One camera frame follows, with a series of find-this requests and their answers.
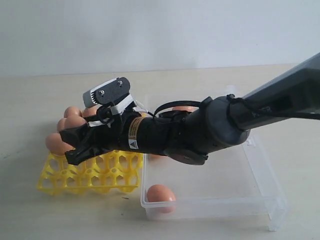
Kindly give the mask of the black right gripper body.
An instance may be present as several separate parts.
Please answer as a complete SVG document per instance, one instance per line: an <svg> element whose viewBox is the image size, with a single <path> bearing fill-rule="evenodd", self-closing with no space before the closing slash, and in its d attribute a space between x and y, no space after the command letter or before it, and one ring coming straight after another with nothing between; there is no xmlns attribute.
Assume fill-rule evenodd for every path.
<svg viewBox="0 0 320 240"><path fill-rule="evenodd" d="M84 128L85 142L95 152L122 150L166 156L187 165L203 165L209 154L209 137L201 110L169 110L158 117L143 117L126 110Z"/></svg>

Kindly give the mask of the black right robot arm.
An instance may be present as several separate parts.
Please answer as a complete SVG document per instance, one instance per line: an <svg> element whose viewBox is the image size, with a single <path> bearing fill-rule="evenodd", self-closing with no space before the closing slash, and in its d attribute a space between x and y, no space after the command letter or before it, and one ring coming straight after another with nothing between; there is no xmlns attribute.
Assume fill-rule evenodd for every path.
<svg viewBox="0 0 320 240"><path fill-rule="evenodd" d="M125 77L106 81L82 96L93 116L60 131L72 146L71 165L114 151L167 156L203 165L210 153L244 143L252 129L285 119L320 118L320 56L298 64L243 97L233 94L202 101L165 103L143 116Z"/></svg>

